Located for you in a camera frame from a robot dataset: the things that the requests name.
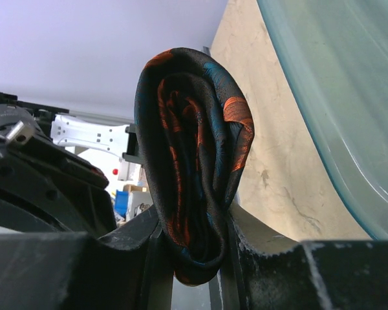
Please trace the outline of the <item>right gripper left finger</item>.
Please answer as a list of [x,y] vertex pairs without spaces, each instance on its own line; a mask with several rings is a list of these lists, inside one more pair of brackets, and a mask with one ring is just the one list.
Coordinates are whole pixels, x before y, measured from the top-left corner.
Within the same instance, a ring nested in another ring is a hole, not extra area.
[[154,207],[99,239],[0,234],[0,309],[169,309],[172,287]]

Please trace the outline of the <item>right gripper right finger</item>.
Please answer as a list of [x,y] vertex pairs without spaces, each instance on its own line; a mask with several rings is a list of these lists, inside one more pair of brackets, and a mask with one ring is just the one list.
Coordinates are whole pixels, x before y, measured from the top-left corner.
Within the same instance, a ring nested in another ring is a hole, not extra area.
[[223,309],[388,309],[388,241],[296,242],[233,204]]

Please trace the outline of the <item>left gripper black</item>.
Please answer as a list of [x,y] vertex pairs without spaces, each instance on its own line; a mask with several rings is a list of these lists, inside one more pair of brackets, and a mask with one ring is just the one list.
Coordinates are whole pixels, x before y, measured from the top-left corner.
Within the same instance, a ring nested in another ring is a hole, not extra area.
[[0,92],[0,226],[107,234],[116,229],[107,178],[50,138],[62,112]]

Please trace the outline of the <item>dark floral orange tie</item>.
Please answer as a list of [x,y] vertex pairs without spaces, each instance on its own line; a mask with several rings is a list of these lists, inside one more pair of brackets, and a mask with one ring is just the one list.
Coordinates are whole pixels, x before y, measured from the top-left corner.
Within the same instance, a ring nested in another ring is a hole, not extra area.
[[255,135],[248,102],[211,56],[172,48],[142,70],[134,120],[175,277],[208,282],[227,253],[225,218]]

